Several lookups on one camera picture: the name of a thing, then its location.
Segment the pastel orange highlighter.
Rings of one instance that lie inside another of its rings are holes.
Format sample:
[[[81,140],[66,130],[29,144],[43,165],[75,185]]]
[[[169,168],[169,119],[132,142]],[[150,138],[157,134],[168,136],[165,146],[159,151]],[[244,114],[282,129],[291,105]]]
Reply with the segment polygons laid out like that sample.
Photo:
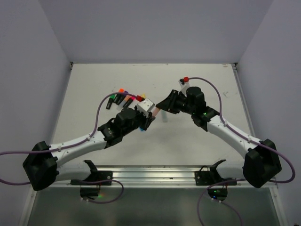
[[[155,108],[154,111],[152,112],[152,116],[156,117],[159,112],[160,112],[160,109],[159,108]]]

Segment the pastel green highlighter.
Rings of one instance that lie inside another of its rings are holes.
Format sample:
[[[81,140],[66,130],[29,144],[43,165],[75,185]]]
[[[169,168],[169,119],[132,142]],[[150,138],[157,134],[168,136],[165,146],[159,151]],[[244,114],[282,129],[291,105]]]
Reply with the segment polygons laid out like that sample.
[[[168,117],[167,117],[166,111],[161,111],[161,117],[162,117],[162,121],[164,123],[168,122]]]

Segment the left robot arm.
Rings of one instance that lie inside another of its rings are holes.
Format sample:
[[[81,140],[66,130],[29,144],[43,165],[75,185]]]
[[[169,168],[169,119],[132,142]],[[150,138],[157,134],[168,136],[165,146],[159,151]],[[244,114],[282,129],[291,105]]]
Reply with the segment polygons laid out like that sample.
[[[40,191],[61,180],[94,184],[100,177],[91,160],[84,160],[73,167],[67,167],[67,163],[87,153],[112,147],[138,128],[147,130],[155,120],[152,109],[151,105],[124,108],[116,117],[91,134],[65,143],[52,145],[44,141],[37,143],[23,162],[23,168],[33,189]]]

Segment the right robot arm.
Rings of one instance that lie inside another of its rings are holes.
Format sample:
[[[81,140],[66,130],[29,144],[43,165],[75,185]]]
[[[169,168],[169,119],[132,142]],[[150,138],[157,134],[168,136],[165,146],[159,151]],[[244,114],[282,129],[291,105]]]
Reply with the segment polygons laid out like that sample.
[[[219,137],[243,157],[243,165],[223,159],[195,171],[198,186],[220,185],[226,180],[233,185],[236,179],[245,179],[253,187],[260,188],[282,170],[279,156],[271,151],[276,148],[275,144],[269,139],[261,141],[246,133],[240,137],[238,129],[231,131],[227,122],[220,119],[220,113],[207,106],[199,87],[188,88],[186,94],[172,90],[156,107],[173,114],[189,114],[196,126]]]

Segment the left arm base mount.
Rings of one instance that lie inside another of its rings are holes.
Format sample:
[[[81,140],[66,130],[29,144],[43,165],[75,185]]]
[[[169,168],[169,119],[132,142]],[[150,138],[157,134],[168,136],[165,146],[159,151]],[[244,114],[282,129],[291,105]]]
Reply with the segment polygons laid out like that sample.
[[[91,160],[84,160],[84,163],[89,167],[89,175],[84,179],[72,179],[71,185],[73,186],[95,186],[92,188],[81,188],[80,196],[94,200],[98,197],[101,190],[101,185],[111,186],[113,179],[113,172],[110,170],[99,171]]]

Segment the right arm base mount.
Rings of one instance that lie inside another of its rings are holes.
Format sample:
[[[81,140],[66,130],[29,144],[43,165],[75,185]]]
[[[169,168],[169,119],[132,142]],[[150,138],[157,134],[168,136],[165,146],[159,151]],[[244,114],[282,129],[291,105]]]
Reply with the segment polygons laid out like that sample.
[[[194,179],[197,186],[210,186],[216,183],[234,180],[233,178],[223,178],[217,169],[226,160],[219,160],[213,165],[203,165],[199,170],[194,172]],[[237,182],[232,181],[222,185],[222,188],[208,189],[208,195],[218,201],[224,201],[228,196],[228,186],[236,186]]]

